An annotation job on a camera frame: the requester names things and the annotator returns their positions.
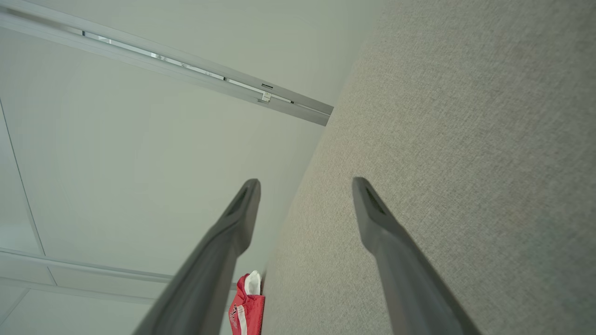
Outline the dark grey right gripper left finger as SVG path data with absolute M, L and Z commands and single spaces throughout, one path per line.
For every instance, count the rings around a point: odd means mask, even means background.
M 237 259 L 249 248 L 261 197 L 247 180 L 135 330 L 136 335 L 217 335 Z

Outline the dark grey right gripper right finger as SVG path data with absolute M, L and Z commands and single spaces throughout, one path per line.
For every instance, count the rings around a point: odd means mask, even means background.
M 362 244 L 374 257 L 395 335 L 478 335 L 479 329 L 366 178 L 352 180 Z

